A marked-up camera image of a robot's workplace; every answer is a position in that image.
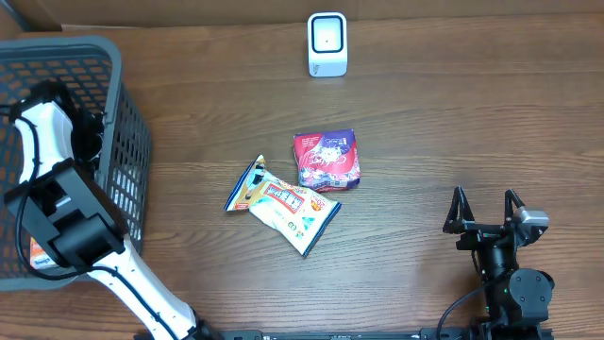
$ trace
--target gray plastic basket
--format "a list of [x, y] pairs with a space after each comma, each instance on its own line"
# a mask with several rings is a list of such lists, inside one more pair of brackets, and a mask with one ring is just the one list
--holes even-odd
[[[46, 79], [65, 83], [79, 108], [104, 114], [103, 147], [94, 179], [121, 209], [130, 239], [141, 253], [151, 138], [122, 82], [119, 50], [113, 42], [95, 36], [0, 42], [0, 104], [20, 100], [29, 94], [29, 87]], [[0, 124], [0, 157], [0, 193], [4, 194], [18, 185], [23, 168], [21, 136], [8, 118]], [[69, 283], [27, 274], [14, 247], [14, 217], [4, 204], [0, 206], [0, 291]], [[24, 234], [28, 252], [29, 235]]]

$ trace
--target white device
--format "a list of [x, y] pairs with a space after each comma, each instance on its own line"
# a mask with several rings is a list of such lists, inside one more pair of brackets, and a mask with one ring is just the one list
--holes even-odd
[[346, 18], [338, 12], [312, 14], [308, 22], [309, 73], [340, 77], [348, 67]]

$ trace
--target snack package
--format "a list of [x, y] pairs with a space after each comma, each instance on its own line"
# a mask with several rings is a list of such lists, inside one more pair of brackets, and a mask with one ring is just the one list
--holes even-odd
[[259, 155], [239, 178], [225, 210], [249, 210], [306, 257], [341, 207], [311, 189], [276, 178], [266, 171], [264, 157]]
[[361, 182], [353, 129], [297, 134], [294, 154], [300, 185], [317, 193], [348, 190]]
[[29, 243], [29, 264], [35, 269], [46, 269], [56, 267], [57, 264], [53, 261], [53, 259], [46, 254], [44, 249], [33, 239], [30, 238], [31, 241]]

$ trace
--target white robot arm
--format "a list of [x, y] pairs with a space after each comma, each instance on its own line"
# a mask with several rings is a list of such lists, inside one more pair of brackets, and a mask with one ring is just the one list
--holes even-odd
[[[22, 225], [56, 264], [74, 267], [107, 286], [153, 339], [220, 340], [217, 332], [153, 274], [130, 242], [119, 210], [77, 167], [72, 149], [75, 127], [64, 110], [71, 103], [35, 99], [33, 103], [24, 101], [24, 110], [11, 112], [23, 140], [24, 171], [20, 185], [5, 194], [8, 208], [21, 214]], [[32, 191], [45, 195], [30, 195]], [[74, 213], [81, 217], [74, 219]], [[72, 216], [69, 225], [56, 227], [66, 216]], [[32, 274], [39, 273], [29, 263], [24, 265]]]

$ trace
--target wooden table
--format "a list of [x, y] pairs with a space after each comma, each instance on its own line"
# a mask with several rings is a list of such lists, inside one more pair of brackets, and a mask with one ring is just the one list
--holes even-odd
[[[524, 267], [556, 280], [546, 326], [604, 336], [604, 15], [349, 24], [345, 77], [308, 76], [306, 24], [98, 31], [155, 147], [143, 257], [219, 329], [434, 327], [479, 284], [442, 233], [462, 185], [499, 223], [514, 188], [550, 214]], [[223, 205], [249, 162], [296, 179], [292, 136], [354, 128], [359, 188], [308, 259]], [[447, 325], [483, 313], [480, 299]], [[128, 339], [142, 324], [107, 289], [0, 294], [0, 338]]]

